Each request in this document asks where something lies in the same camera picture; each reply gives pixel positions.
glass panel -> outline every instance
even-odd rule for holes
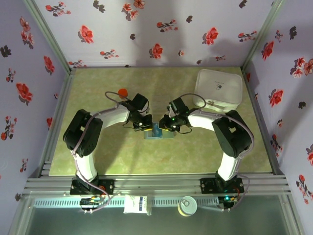
[[[177,207],[152,208],[152,215],[107,208],[84,214],[78,208],[34,209],[28,235],[285,235],[277,196],[247,196],[232,212],[198,208],[183,217]]]

